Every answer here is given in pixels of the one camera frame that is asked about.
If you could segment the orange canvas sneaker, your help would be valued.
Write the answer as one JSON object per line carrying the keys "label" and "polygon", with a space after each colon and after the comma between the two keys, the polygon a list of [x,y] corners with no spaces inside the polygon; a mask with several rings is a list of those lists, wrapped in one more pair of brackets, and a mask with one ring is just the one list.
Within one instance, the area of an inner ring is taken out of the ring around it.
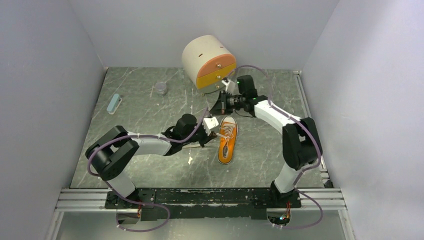
{"label": "orange canvas sneaker", "polygon": [[234,149],[238,134],[238,124],[232,116],[225,116],[219,127],[218,161],[221,164],[229,164],[234,155]]}

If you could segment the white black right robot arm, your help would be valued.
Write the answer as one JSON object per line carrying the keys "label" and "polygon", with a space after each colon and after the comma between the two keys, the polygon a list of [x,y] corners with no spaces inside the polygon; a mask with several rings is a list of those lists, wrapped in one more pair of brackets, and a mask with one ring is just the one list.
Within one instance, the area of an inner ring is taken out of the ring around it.
{"label": "white black right robot arm", "polygon": [[230,115],[244,110],[252,117],[265,121],[282,136],[282,156],[285,161],[281,172],[271,183],[270,202],[282,207],[289,200],[304,171],[318,167],[322,159],[322,145],[315,121],[301,118],[278,107],[265,95],[258,95],[250,75],[236,81],[223,78],[225,86],[211,108],[212,115]]}

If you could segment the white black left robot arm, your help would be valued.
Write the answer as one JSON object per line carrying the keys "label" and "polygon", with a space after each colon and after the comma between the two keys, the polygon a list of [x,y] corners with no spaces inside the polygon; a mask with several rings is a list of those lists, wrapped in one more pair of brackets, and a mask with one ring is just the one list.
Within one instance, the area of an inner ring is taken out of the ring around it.
{"label": "white black left robot arm", "polygon": [[124,170],[133,157],[172,156],[194,143],[204,147],[216,137],[213,129],[218,125],[216,117],[207,115],[197,120],[188,113],[158,134],[139,134],[116,125],[86,150],[87,171],[116,191],[124,207],[132,208],[138,203],[139,194]]}

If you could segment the white shoelace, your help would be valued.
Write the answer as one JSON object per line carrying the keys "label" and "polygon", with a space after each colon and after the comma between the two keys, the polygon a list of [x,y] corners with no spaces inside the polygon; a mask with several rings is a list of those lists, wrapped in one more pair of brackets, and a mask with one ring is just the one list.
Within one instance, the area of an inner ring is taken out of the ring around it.
{"label": "white shoelace", "polygon": [[[196,129],[196,131],[198,130],[198,129],[204,129],[204,127],[203,127],[203,124],[201,124],[197,129]],[[219,136],[219,129],[220,129],[220,126],[218,126],[216,129],[214,129],[214,131],[213,131],[213,133],[214,133],[214,139],[212,140],[212,141],[214,141],[214,140],[219,140],[220,141],[220,136]],[[182,147],[183,149],[191,149],[191,148],[200,148],[200,147],[189,147],[189,143],[188,144],[185,144],[183,147]]]}

